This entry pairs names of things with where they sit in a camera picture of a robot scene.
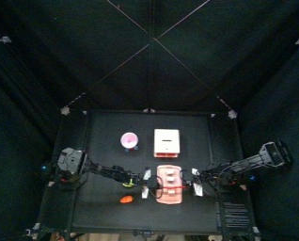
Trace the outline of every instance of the orange object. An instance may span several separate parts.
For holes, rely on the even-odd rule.
[[[133,196],[124,196],[121,199],[120,199],[120,203],[125,204],[125,203],[129,203],[133,201]]]

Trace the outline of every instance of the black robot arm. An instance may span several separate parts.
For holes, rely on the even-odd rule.
[[[239,174],[257,168],[277,169],[291,163],[288,149],[281,141],[269,142],[263,145],[259,153],[248,158],[221,163],[219,166],[203,170],[199,173],[200,180],[231,181]]]
[[[57,159],[57,167],[57,179],[61,183],[75,183],[83,173],[92,172],[96,175],[113,179],[125,186],[143,184],[143,179],[131,170],[124,170],[120,166],[112,166],[111,168],[104,167],[87,158],[85,152],[72,148],[67,148],[61,151]]]
[[[111,178],[128,186],[140,185],[141,179],[139,175],[135,174],[131,170],[124,170],[124,168],[120,166],[112,166],[111,168],[107,168],[97,163],[91,163],[89,171],[93,174]]]

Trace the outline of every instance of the black wall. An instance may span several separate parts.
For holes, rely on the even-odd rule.
[[[0,43],[0,237],[31,228],[51,160],[59,109],[8,45]]]
[[[245,155],[280,138],[293,158],[281,171],[259,171],[253,188],[259,228],[299,240],[299,50],[240,112]]]

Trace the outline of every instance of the black backdrop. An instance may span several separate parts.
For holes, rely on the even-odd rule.
[[[3,36],[0,234],[35,223],[59,109],[85,92],[71,107],[227,111],[220,96],[245,155],[291,148],[253,202],[259,227],[299,238],[299,1],[0,0]]]

